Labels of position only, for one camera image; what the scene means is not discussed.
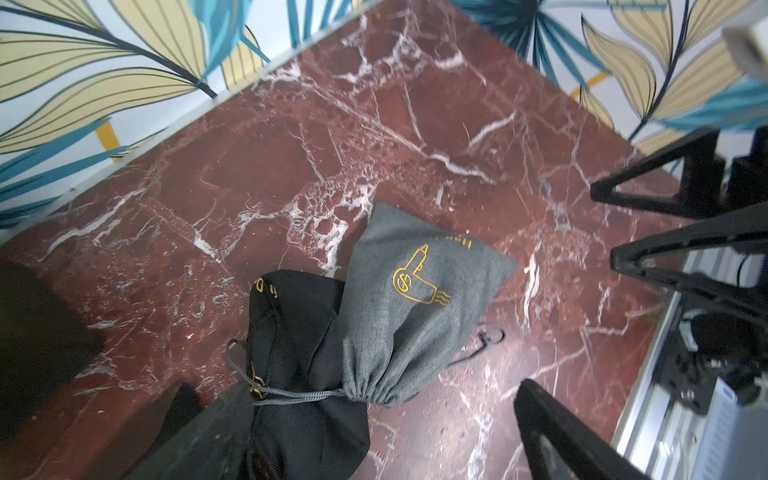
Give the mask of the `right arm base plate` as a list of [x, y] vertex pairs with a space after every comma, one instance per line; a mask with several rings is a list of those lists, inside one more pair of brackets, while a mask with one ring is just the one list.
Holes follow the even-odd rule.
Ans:
[[673, 400], [706, 415], [719, 380], [739, 405], [757, 399], [767, 358], [758, 327], [738, 317], [691, 309], [670, 331], [654, 371], [654, 380]]

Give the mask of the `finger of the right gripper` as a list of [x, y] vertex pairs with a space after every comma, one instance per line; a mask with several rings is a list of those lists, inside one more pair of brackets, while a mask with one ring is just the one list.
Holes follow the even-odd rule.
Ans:
[[595, 181], [591, 199], [626, 209], [688, 219], [723, 211], [725, 161], [716, 153], [719, 130], [698, 129]]
[[767, 203], [760, 202], [617, 246], [611, 250], [610, 266], [617, 273], [695, 297], [712, 309], [765, 327], [766, 287], [739, 287], [702, 273], [686, 273], [644, 264], [651, 257], [719, 247], [731, 247], [745, 254], [766, 254]]

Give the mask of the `black hair dryer pouch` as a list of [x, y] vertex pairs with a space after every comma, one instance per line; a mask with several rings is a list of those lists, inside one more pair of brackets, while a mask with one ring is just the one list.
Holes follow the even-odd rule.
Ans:
[[14, 437], [103, 347], [103, 336], [33, 270], [2, 261], [1, 439]]

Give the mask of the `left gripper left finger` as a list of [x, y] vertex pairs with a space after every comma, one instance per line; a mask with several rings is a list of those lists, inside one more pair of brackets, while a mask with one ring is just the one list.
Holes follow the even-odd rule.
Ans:
[[237, 384], [141, 461], [128, 479], [247, 479], [255, 407]]

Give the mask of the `plain black drawstring pouch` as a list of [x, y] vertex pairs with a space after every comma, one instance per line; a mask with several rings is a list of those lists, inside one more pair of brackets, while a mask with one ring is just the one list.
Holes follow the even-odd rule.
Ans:
[[350, 270], [345, 280], [280, 270], [252, 287], [245, 343], [255, 407], [250, 474], [347, 479], [370, 448], [368, 409], [417, 396], [461, 349], [508, 268]]

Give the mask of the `grey hair dryer pouch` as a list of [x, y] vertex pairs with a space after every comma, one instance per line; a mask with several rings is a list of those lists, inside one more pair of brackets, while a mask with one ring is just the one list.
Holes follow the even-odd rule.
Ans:
[[253, 283], [240, 376], [258, 406], [403, 404], [460, 362], [517, 269], [479, 240], [378, 204], [344, 280], [278, 270]]

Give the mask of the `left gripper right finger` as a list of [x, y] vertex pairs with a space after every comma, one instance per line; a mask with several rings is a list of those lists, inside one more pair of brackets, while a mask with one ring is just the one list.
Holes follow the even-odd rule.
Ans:
[[534, 479], [645, 479], [647, 476], [532, 379], [514, 412]]

